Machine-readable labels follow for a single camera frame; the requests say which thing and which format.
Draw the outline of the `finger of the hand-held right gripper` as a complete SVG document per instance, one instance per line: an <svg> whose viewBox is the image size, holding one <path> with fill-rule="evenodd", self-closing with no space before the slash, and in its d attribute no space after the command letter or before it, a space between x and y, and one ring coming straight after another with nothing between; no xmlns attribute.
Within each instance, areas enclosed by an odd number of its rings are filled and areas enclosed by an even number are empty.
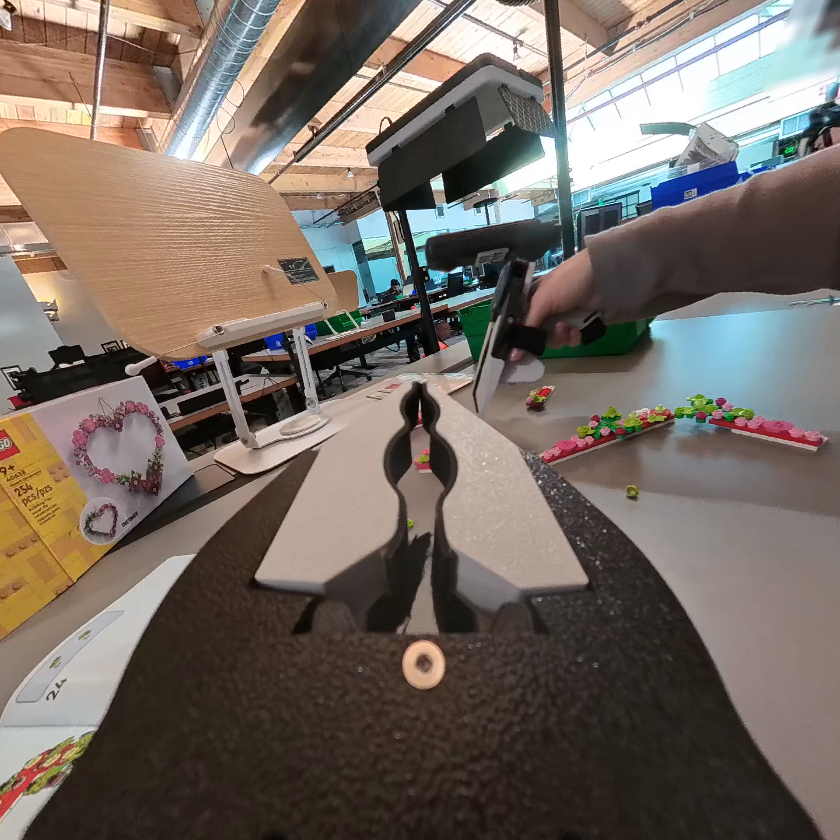
<svg viewBox="0 0 840 840"><path fill-rule="evenodd" d="M518 330L517 317L510 315L499 316L488 325L472 383L477 415L485 415L511 354L525 354L517 344Z"/></svg>
<svg viewBox="0 0 840 840"><path fill-rule="evenodd" d="M498 323L520 320L520 263L507 262L500 270L496 289L490 301L488 328Z"/></svg>

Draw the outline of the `blue plastic bin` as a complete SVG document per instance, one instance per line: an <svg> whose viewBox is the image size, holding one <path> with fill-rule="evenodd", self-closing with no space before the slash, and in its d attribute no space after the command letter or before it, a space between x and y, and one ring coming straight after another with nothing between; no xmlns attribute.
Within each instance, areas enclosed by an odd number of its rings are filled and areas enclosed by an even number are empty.
<svg viewBox="0 0 840 840"><path fill-rule="evenodd" d="M735 161L686 172L668 178L651 188L653 210L687 203L731 186L746 182L752 174L740 172Z"/></svg>

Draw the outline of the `grey metal pipe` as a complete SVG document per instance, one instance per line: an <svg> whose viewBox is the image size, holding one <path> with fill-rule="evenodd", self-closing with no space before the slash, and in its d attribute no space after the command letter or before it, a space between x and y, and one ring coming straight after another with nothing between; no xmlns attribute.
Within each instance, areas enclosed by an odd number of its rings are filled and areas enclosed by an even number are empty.
<svg viewBox="0 0 840 840"><path fill-rule="evenodd" d="M95 140L98 135L98 124L100 111L102 107L102 93L104 71L107 58L107 44L108 44L108 26L110 15L111 2L108 0L100 1L98 14L98 46L96 53L96 63L94 66L92 97L91 97L91 117L90 117L90 140Z"/></svg>

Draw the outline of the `overhead light panel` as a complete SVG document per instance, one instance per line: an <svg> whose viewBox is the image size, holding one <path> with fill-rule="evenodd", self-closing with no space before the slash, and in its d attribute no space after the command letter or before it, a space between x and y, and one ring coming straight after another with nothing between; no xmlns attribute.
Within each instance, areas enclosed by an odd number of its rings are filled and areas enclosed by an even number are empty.
<svg viewBox="0 0 840 840"><path fill-rule="evenodd" d="M537 77L484 54L429 93L365 148L382 210L434 209L432 181L454 203L544 156L554 126Z"/></svg>

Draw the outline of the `long red lego flower strip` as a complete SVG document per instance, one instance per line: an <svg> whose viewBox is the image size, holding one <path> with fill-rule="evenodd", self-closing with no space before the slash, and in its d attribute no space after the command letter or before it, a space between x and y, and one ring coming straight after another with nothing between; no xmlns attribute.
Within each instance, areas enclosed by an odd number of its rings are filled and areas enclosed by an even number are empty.
<svg viewBox="0 0 840 840"><path fill-rule="evenodd" d="M675 420L676 410L662 405L639 408L626 415L611 406L603 414L593 415L574 434L562 438L539 456L548 465L559 463L668 427Z"/></svg>

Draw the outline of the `large green plastic bin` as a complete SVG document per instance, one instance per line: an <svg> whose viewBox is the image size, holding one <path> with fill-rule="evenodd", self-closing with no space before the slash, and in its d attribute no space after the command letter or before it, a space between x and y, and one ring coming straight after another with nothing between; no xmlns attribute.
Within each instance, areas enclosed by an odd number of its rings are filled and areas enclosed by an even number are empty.
<svg viewBox="0 0 840 840"><path fill-rule="evenodd" d="M463 328L471 357L477 362L488 330L490 300L473 303L458 310L458 319ZM604 335L589 344L574 347L548 348L541 355L542 360L565 358L588 358L626 354L632 350L641 336L649 330L653 318L613 324L605 329Z"/></svg>

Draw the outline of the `lego instruction booklet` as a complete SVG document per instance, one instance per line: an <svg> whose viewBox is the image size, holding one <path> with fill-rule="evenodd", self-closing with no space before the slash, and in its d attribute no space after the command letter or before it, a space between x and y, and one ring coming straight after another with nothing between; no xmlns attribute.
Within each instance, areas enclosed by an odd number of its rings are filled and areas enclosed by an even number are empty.
<svg viewBox="0 0 840 840"><path fill-rule="evenodd" d="M16 688L1 717L1 838L22 838L109 709L152 615L193 561L172 557L70 634Z"/></svg>

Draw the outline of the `person's right hand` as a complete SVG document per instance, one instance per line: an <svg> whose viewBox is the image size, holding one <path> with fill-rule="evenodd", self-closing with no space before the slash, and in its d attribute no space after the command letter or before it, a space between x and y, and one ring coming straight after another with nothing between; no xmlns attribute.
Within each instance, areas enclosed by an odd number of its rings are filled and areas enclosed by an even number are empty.
<svg viewBox="0 0 840 840"><path fill-rule="evenodd" d="M567 312L602 308L595 286L589 251L565 260L543 276L529 300L524 324L547 333L547 347L558 348L581 343L581 332L563 319Z"/></svg>

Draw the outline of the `yellow white lego box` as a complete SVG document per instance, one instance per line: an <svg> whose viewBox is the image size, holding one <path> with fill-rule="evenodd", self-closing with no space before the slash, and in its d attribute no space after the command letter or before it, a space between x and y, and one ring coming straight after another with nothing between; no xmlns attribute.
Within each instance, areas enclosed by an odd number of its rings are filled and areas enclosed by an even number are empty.
<svg viewBox="0 0 840 840"><path fill-rule="evenodd" d="M139 376L2 415L1 637L193 477Z"/></svg>

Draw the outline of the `black light stand pole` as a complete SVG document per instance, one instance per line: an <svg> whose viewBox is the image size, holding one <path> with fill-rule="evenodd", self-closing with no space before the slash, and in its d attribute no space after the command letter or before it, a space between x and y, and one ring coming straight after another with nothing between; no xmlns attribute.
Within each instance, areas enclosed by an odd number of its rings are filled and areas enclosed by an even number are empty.
<svg viewBox="0 0 840 840"><path fill-rule="evenodd" d="M413 240L413 232L405 210L397 211L397 218L403 233L404 245L406 248L406 256L409 267L412 272L413 284L417 294L422 315L422 333L423 333L423 348L426 357L436 354L439 351L438 335L435 328L434 317L431 309L431 304L427 296L425 283L427 280L427 272L425 268L421 267L417 251Z"/></svg>

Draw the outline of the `tall black pole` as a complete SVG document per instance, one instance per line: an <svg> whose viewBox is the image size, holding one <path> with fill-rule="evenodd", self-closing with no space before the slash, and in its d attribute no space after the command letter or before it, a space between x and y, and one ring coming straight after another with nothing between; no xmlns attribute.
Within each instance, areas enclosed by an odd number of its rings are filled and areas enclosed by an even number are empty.
<svg viewBox="0 0 840 840"><path fill-rule="evenodd" d="M554 149L557 163L556 193L558 197L563 263L566 263L574 256L575 239L564 99L564 64L561 44L560 2L544 1L543 8L551 86Z"/></svg>

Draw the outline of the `flat printed leaflet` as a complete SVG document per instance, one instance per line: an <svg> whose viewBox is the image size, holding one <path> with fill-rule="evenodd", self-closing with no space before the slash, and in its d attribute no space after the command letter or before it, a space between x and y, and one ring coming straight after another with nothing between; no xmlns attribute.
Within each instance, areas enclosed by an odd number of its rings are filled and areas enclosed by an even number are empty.
<svg viewBox="0 0 840 840"><path fill-rule="evenodd" d="M443 393L451 394L460 391L471 385L473 376L471 374L463 373L449 373L449 374L420 374L420 373L401 373L383 381L375 388L365 391L362 396L368 400L380 401L388 395L396 392L404 384L426 384L434 385Z"/></svg>

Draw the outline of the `wooden book stand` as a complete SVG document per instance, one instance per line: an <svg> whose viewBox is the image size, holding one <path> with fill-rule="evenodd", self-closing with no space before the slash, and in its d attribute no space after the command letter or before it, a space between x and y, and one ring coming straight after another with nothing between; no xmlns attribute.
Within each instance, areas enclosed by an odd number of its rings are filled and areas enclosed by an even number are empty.
<svg viewBox="0 0 840 840"><path fill-rule="evenodd" d="M159 361L213 358L237 443L258 474L342 428L319 406L305 326L339 296L286 202L243 172L41 129L2 132L2 177L111 329ZM305 410L253 433L228 350L291 332Z"/></svg>

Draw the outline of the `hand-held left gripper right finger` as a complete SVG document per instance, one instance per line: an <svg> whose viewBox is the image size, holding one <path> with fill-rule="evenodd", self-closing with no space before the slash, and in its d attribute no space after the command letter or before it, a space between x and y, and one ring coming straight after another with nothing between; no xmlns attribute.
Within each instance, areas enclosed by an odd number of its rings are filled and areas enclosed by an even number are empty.
<svg viewBox="0 0 840 840"><path fill-rule="evenodd" d="M423 386L435 507L437 628L474 633L509 604L582 592L589 577L520 447L437 385Z"/></svg>

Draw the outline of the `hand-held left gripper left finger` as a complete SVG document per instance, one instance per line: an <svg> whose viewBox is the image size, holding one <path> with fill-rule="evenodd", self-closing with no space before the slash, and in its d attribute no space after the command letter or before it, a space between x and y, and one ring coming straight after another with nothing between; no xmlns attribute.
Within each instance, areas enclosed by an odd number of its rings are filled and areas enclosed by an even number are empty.
<svg viewBox="0 0 840 840"><path fill-rule="evenodd" d="M316 454L255 573L264 587L344 604L369 632L406 623L423 576L399 480L413 465L422 388L364 406Z"/></svg>

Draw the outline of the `person's right forearm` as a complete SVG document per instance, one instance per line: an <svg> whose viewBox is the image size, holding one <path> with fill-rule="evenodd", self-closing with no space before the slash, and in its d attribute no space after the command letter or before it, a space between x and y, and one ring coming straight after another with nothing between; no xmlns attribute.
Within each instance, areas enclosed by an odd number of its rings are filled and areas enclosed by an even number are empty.
<svg viewBox="0 0 840 840"><path fill-rule="evenodd" d="M606 323L720 293L839 289L839 150L668 206L587 246Z"/></svg>

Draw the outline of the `silver ventilation duct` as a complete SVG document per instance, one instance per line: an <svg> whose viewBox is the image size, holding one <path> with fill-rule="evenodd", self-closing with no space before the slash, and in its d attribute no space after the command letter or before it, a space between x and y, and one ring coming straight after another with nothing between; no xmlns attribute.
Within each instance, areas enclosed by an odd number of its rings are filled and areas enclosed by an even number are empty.
<svg viewBox="0 0 840 840"><path fill-rule="evenodd" d="M278 1L215 2L161 141L164 155L179 160L192 157L278 5Z"/></svg>

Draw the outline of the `red lego strip green flowers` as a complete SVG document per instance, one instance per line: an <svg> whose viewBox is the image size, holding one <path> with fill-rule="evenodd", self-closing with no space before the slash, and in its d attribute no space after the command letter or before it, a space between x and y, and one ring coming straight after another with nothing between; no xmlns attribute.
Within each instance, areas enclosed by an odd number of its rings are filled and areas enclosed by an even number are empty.
<svg viewBox="0 0 840 840"><path fill-rule="evenodd" d="M808 452L816 452L830 441L821 430L798 427L783 419L768 418L751 408L731 403L723 396L714 399L703 394L689 396L685 405L674 409L674 415L676 419Z"/></svg>

